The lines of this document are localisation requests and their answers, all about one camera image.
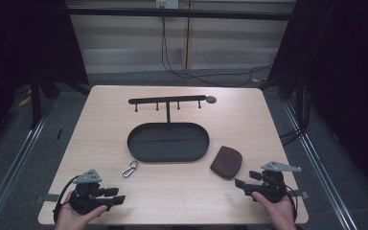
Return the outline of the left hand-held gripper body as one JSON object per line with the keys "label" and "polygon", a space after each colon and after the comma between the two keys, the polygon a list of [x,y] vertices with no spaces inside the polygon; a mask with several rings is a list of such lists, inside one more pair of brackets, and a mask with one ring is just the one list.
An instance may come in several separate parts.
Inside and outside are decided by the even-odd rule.
{"label": "left hand-held gripper body", "polygon": [[105,205],[107,210],[114,205],[112,198],[104,198],[105,188],[100,183],[102,178],[95,169],[84,172],[72,180],[76,185],[69,204],[78,214],[86,215],[98,207]]}

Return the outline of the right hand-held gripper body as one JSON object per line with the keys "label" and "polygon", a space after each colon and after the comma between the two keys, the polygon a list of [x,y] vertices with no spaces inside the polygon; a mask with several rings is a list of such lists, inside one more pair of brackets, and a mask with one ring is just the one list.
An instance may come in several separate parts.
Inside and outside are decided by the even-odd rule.
{"label": "right hand-held gripper body", "polygon": [[270,161],[261,166],[263,179],[261,185],[245,184],[244,193],[251,196],[253,192],[262,194],[272,203],[279,202],[287,194],[283,172],[300,172],[300,167]]}

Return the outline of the silver carabiner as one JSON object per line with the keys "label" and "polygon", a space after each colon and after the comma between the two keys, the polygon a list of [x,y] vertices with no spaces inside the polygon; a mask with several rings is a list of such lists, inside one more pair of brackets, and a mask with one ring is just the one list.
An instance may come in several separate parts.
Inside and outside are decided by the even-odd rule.
{"label": "silver carabiner", "polygon": [[123,170],[123,178],[129,178],[138,168],[138,162],[136,160],[132,161],[128,168]]}

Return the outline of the brown leather coin pouch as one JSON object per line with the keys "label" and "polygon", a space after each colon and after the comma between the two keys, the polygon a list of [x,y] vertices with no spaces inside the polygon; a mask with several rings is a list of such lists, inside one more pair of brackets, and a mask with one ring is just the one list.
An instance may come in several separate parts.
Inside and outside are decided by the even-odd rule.
{"label": "brown leather coin pouch", "polygon": [[242,155],[235,149],[221,146],[210,169],[224,179],[236,176],[242,166]]}

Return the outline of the black key rack with tray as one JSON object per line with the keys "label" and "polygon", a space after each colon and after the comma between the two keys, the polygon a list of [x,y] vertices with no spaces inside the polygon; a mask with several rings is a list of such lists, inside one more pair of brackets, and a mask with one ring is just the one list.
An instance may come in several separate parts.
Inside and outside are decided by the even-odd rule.
{"label": "black key rack with tray", "polygon": [[127,137],[127,147],[130,154],[139,161],[156,162],[194,162],[202,158],[210,145],[208,131],[195,123],[173,123],[171,119],[171,103],[177,108],[183,102],[201,102],[214,104],[214,96],[193,95],[156,98],[129,99],[138,111],[139,104],[160,104],[166,106],[166,119],[164,123],[144,123],[135,127]]}

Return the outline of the person's left hand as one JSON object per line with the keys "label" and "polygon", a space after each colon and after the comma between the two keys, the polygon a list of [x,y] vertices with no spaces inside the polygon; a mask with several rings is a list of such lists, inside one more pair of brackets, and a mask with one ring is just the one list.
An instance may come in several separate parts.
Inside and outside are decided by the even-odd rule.
{"label": "person's left hand", "polygon": [[107,211],[107,206],[102,205],[86,215],[81,215],[74,211],[68,203],[71,194],[71,192],[68,193],[59,210],[55,230],[84,230],[91,220]]}

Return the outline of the person's right hand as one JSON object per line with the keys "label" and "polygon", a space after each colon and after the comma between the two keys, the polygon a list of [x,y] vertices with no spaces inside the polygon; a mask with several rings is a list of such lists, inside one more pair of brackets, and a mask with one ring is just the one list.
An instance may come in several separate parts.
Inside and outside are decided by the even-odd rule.
{"label": "person's right hand", "polygon": [[251,196],[264,207],[276,230],[297,230],[293,206],[288,196],[285,195],[277,203],[270,202],[258,192],[253,192]]}

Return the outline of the black metal stand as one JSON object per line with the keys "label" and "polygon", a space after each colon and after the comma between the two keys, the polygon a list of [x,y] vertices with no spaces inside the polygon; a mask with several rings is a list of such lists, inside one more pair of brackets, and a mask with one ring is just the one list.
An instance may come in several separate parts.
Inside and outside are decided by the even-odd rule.
{"label": "black metal stand", "polygon": [[31,76],[31,99],[33,109],[33,120],[31,129],[34,129],[41,119],[39,81],[36,73],[32,73]]}

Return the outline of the black curtain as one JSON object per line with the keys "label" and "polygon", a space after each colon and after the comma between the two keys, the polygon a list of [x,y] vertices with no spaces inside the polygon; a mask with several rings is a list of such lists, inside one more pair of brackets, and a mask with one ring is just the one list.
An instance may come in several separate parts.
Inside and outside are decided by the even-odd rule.
{"label": "black curtain", "polygon": [[268,81],[304,84],[368,176],[368,0],[296,0]]}
{"label": "black curtain", "polygon": [[88,83],[66,9],[65,0],[0,0],[0,124],[20,85]]}

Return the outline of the metal floor rail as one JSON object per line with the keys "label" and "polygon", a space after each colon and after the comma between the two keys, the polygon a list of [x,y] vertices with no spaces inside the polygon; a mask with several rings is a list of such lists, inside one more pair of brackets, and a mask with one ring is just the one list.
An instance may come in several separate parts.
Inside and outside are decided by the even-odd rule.
{"label": "metal floor rail", "polygon": [[337,191],[333,181],[331,180],[325,166],[322,163],[309,135],[302,131],[302,128],[297,123],[296,111],[290,102],[284,103],[285,111],[290,119],[293,128],[299,134],[300,143],[305,150],[307,157],[320,181],[320,184],[330,201],[333,210],[344,230],[358,230],[357,225],[351,215],[348,207],[346,206],[341,195]]}
{"label": "metal floor rail", "polygon": [[55,103],[56,99],[43,101],[36,123],[30,104],[10,110],[0,132],[0,212]]}

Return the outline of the black horizontal frame bar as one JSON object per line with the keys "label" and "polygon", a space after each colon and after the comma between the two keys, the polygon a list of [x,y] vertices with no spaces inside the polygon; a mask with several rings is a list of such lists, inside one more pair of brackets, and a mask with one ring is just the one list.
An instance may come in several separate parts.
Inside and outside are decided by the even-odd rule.
{"label": "black horizontal frame bar", "polygon": [[115,15],[115,16],[154,16],[154,17],[186,17],[186,18],[218,18],[245,20],[289,21],[294,18],[291,13],[252,12],[252,11],[202,11],[202,10],[170,10],[170,9],[119,9],[119,8],[83,8],[68,7],[69,14],[79,15]]}

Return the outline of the white wall outlet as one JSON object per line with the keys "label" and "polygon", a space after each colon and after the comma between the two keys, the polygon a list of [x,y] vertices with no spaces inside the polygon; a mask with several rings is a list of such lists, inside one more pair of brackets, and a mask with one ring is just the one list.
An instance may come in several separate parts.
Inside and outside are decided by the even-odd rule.
{"label": "white wall outlet", "polygon": [[157,9],[178,10],[179,1],[178,0],[155,0],[155,7]]}

